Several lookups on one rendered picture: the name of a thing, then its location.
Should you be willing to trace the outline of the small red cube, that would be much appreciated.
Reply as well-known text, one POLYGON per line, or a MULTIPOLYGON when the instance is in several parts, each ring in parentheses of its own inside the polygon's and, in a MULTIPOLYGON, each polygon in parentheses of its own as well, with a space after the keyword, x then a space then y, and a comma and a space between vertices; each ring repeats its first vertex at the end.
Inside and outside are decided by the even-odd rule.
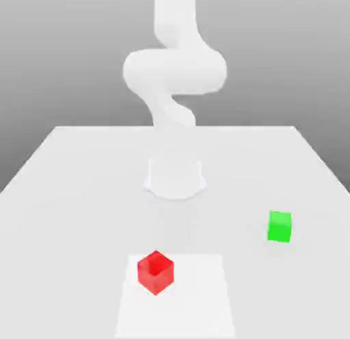
POLYGON ((138 282, 158 295, 174 282, 174 262, 157 250, 137 263, 138 282))

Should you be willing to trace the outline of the small green cube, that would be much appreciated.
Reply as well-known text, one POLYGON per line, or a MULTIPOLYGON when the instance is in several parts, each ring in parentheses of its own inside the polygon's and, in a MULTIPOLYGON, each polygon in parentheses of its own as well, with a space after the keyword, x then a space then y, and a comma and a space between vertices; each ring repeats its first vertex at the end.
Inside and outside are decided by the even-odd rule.
POLYGON ((267 239, 289 243, 292 232, 292 215, 287 212, 269 211, 267 239))

